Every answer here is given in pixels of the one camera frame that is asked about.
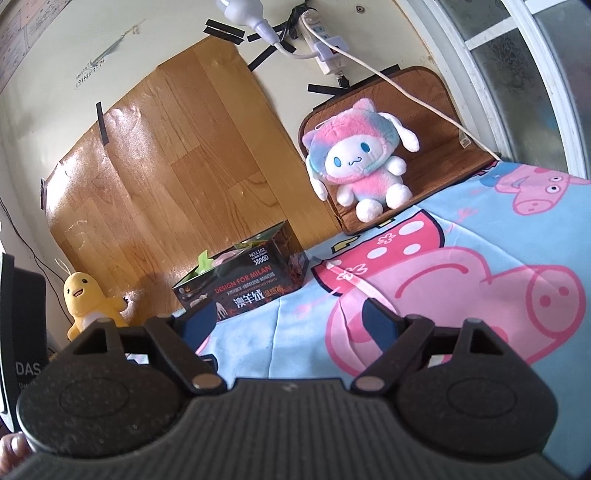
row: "wall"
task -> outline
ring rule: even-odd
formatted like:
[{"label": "wall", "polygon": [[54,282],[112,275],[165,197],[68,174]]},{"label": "wall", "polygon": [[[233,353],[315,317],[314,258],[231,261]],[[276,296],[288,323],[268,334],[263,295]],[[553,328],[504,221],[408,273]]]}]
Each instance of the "wall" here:
[{"label": "wall", "polygon": [[[21,207],[18,203],[17,194],[12,186],[12,181],[8,172],[8,165],[6,162],[6,155],[1,145],[0,197],[2,197],[2,201],[4,202],[4,205],[6,205],[6,208],[8,209],[10,217],[15,223],[18,232],[27,241],[29,246],[37,253],[37,255],[39,255],[39,246],[37,245],[37,242],[31,233],[31,229],[25,221],[25,217],[22,214]],[[39,267],[35,264],[35,260],[31,251],[24,245],[22,240],[17,237],[14,229],[8,221],[6,214],[4,214],[2,209],[0,209],[0,244],[0,250],[4,249],[6,253],[15,257],[15,265],[17,267],[33,272],[40,272]],[[55,262],[50,264],[45,261],[45,263],[52,268],[53,265],[55,265]],[[57,265],[55,265],[55,267],[56,268],[54,268],[54,270],[56,270],[58,273],[61,273],[61,271],[57,269]],[[51,279],[51,282],[58,295],[62,295],[61,291],[63,284],[54,277],[53,273],[48,272],[47,274]],[[67,343],[67,339],[61,335],[61,332],[65,332],[70,327],[70,323],[64,313],[61,311],[61,308],[58,304],[58,299],[49,285],[46,287],[46,315],[47,327],[50,332],[48,336],[48,343],[50,347],[53,349],[56,347],[64,347]]]},{"label": "wall", "polygon": [[[267,0],[271,24],[284,21],[293,0]],[[372,0],[366,12],[352,0],[311,0],[333,34],[343,35],[353,54],[378,69],[424,65],[437,71],[405,16],[391,0]],[[96,121],[95,103],[106,110],[157,65],[204,37],[206,20],[224,21],[214,0],[72,0],[24,58],[0,96],[0,135],[18,200],[44,258],[62,256],[39,209],[38,186],[82,134]],[[76,88],[76,76],[121,34],[142,22],[105,63]],[[261,40],[244,42],[247,62],[265,48]],[[368,76],[353,64],[351,82]],[[302,119],[327,97],[307,93],[308,83],[334,85],[314,60],[294,61],[273,54],[255,75],[287,133],[296,140]]]}]

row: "human hand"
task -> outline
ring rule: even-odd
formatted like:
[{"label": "human hand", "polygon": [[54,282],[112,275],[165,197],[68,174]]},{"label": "human hand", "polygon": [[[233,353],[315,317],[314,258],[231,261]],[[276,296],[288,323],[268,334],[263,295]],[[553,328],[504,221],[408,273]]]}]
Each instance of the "human hand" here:
[{"label": "human hand", "polygon": [[24,433],[11,433],[0,439],[0,476],[9,474],[32,453]]}]

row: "yellow plush toy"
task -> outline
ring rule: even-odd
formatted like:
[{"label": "yellow plush toy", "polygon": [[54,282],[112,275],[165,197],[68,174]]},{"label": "yellow plush toy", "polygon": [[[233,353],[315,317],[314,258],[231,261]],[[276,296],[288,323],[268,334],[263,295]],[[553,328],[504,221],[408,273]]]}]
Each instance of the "yellow plush toy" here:
[{"label": "yellow plush toy", "polygon": [[117,327],[127,327],[120,312],[127,308],[123,297],[105,297],[99,284],[86,273],[75,272],[64,283],[64,298],[68,312],[74,317],[74,325],[68,330],[72,341],[92,322],[110,318]]}]

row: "black electrical tape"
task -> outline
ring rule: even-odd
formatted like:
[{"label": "black electrical tape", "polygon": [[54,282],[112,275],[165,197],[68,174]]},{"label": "black electrical tape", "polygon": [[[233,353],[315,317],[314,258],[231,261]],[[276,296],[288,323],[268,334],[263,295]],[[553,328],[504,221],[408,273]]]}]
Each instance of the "black electrical tape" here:
[{"label": "black electrical tape", "polygon": [[40,206],[41,206],[41,210],[45,211],[45,193],[46,193],[46,186],[45,186],[45,180],[41,179],[41,202],[40,202]]},{"label": "black electrical tape", "polygon": [[[275,30],[276,32],[282,32],[284,28],[285,28],[285,22],[280,23],[279,25],[275,25],[273,27],[273,30]],[[249,42],[251,42],[251,41],[258,40],[259,38],[261,38],[261,36],[258,33],[253,33],[252,35],[248,35],[246,39]]]},{"label": "black electrical tape", "polygon": [[322,93],[324,95],[333,95],[340,97],[341,95],[349,91],[348,88],[333,87],[329,85],[315,85],[313,83],[308,84],[308,91],[312,93]]},{"label": "black electrical tape", "polygon": [[211,35],[212,37],[217,37],[217,38],[221,38],[222,40],[231,41],[232,43],[234,43],[236,45],[240,45],[244,41],[244,38],[240,38],[240,37],[237,37],[236,35],[222,32],[221,30],[216,30],[212,27],[205,27],[205,30],[203,30],[203,32],[208,35]]},{"label": "black electrical tape", "polygon": [[281,46],[286,49],[289,53],[294,53],[296,48],[289,42],[285,40],[281,40]]},{"label": "black electrical tape", "polygon": [[96,114],[99,117],[99,130],[100,138],[103,141],[103,147],[109,143],[109,136],[107,135],[107,129],[105,127],[105,117],[103,116],[103,106],[99,102],[96,104]]},{"label": "black electrical tape", "polygon": [[248,69],[252,72],[256,69],[261,63],[263,63],[271,54],[277,50],[273,45],[269,45],[265,50],[261,52],[261,54],[255,58],[252,62],[248,64]]},{"label": "black electrical tape", "polygon": [[[391,67],[388,67],[387,69],[383,69],[381,71],[381,73],[386,75],[386,77],[390,77],[390,75],[392,75],[393,73],[399,72],[399,71],[400,71],[400,67],[398,66],[398,64],[396,64],[396,65],[392,65]],[[366,86],[367,84],[373,82],[377,78],[379,78],[379,77],[377,75],[373,74],[372,76],[367,77],[366,79],[363,79],[360,82],[355,83],[354,85],[351,85],[351,87],[349,87],[349,88],[339,88],[339,87],[331,87],[331,86],[324,86],[324,85],[311,85],[311,84],[308,85],[309,92],[325,93],[327,95],[334,95],[333,98],[329,98],[328,100],[322,102],[321,104],[316,105],[312,109],[312,111],[318,110],[321,106],[324,106],[327,102],[332,101],[334,98],[338,98],[345,93],[353,92],[354,90],[358,90],[361,87]]]},{"label": "black electrical tape", "polygon": [[239,28],[233,27],[231,25],[226,25],[225,23],[216,22],[211,18],[205,22],[205,25],[207,27],[213,27],[217,30],[229,33],[230,35],[236,35],[240,38],[244,38],[244,35],[246,34],[244,30],[240,30]]},{"label": "black electrical tape", "polygon": [[[289,53],[294,53],[296,51],[296,48],[291,43],[287,43],[285,40],[283,40],[281,42],[281,45]],[[248,69],[252,72],[261,63],[263,63],[267,58],[269,58],[275,50],[277,50],[277,49],[273,45],[270,45],[267,48],[265,48],[265,50],[263,50],[262,53],[257,58],[255,58],[252,62],[250,62],[248,64]]]}]

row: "black box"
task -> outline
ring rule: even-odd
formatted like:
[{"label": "black box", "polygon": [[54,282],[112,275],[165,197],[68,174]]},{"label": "black box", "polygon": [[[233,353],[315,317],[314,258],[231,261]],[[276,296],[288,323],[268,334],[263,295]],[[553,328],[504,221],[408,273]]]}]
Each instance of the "black box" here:
[{"label": "black box", "polygon": [[200,275],[195,268],[173,287],[185,309],[211,299],[216,302],[218,321],[255,309],[300,288],[309,263],[287,221],[213,258],[232,254]]}]

